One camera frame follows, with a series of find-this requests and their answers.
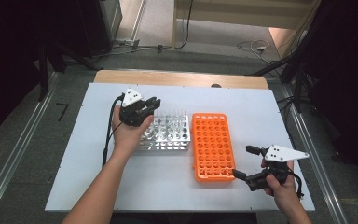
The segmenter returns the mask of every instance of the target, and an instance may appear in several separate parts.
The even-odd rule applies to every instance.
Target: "hand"
[[[288,161],[287,166],[293,171],[293,161]],[[261,162],[261,167],[266,167],[264,159]],[[282,185],[273,175],[268,175],[266,180],[269,188],[264,191],[268,195],[272,195],[273,191],[275,203],[283,213],[290,216],[297,209],[303,209],[296,194],[296,183],[292,175],[287,176],[286,182]]]
[[[129,158],[132,152],[138,147],[142,134],[153,121],[153,116],[148,116],[140,127],[131,127],[121,123],[119,119],[119,112],[120,106],[116,105],[112,120],[112,130],[114,130],[118,125],[120,126],[113,133],[115,138],[115,149],[113,151],[113,155],[120,155],[125,158]]]

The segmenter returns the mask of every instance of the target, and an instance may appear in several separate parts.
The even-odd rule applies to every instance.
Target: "wooden table edge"
[[[269,89],[263,77],[147,70],[101,70],[97,72],[94,82],[193,87],[217,84],[222,88]]]

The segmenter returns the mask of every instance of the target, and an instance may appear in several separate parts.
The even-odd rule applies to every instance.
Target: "power cord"
[[[182,49],[186,43],[187,43],[187,40],[188,40],[188,30],[189,30],[189,24],[190,24],[190,17],[191,17],[191,10],[193,8],[193,2],[194,0],[191,0],[190,2],[190,9],[188,11],[188,16],[187,16],[187,25],[186,25],[186,39],[185,39],[185,42],[182,44],[182,46],[180,46],[179,48],[173,48],[171,46],[163,46],[163,45],[157,45],[157,46],[133,46],[133,45],[120,45],[120,46],[117,46],[115,48],[112,48],[113,49],[120,49],[120,48],[136,48],[136,49],[133,49],[131,51],[124,51],[124,52],[118,52],[118,53],[107,53],[107,54],[102,54],[102,55],[98,55],[98,56],[95,56],[95,57],[103,57],[103,56],[109,56],[109,55],[122,55],[122,54],[127,54],[127,53],[133,53],[133,52],[138,52],[138,51],[141,51],[141,50],[148,50],[148,49],[167,49],[167,50],[177,50],[177,49]]]
[[[254,44],[258,43],[258,42],[264,42],[265,45],[259,46],[259,47],[255,47],[254,48]],[[244,49],[242,47],[242,44],[244,43],[251,43],[250,44],[250,49]],[[263,57],[261,57],[261,54],[264,52],[265,49],[268,49],[269,47],[269,42],[267,40],[263,40],[263,39],[258,39],[258,40],[254,40],[254,41],[242,41],[240,43],[237,44],[237,49],[240,49],[242,51],[251,51],[257,58],[261,59],[262,61],[266,62],[267,65],[272,64],[272,63],[276,63],[279,61],[268,61],[266,59],[264,59]],[[275,73],[280,76],[281,73],[279,73],[276,69],[274,69]]]

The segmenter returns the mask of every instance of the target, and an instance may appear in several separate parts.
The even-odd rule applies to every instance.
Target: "white board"
[[[101,170],[110,107],[127,88],[145,99],[161,99],[159,110],[227,115],[236,168],[259,173],[261,156],[245,147],[291,147],[272,91],[91,83],[62,158],[46,205],[47,211],[69,211]],[[123,211],[261,211],[277,210],[263,190],[250,191],[245,182],[200,183],[194,176],[193,149],[180,152],[135,152],[118,190],[115,210]],[[295,173],[304,177],[295,163]],[[301,200],[314,210],[307,185]]]

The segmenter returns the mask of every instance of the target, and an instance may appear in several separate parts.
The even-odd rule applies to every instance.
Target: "orange test tube rack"
[[[195,113],[192,119],[194,171],[199,182],[235,179],[234,154],[225,114]]]

